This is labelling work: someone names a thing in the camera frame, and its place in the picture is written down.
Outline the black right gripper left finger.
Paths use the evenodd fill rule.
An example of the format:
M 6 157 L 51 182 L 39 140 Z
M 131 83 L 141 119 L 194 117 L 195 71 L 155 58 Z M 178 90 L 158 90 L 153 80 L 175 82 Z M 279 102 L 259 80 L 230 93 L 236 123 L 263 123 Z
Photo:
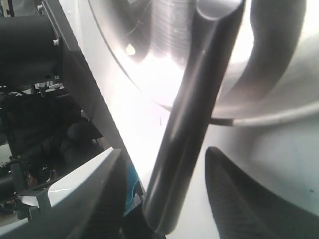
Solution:
M 113 149 L 66 198 L 2 239 L 118 239 L 127 198 L 126 165 Z

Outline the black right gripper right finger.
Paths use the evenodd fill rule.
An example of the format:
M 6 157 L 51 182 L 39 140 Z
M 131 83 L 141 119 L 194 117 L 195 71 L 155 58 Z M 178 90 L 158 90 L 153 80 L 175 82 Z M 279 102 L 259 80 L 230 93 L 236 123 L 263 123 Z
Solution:
M 263 187 L 220 149 L 205 153 L 205 183 L 222 239 L 317 239 L 319 217 Z

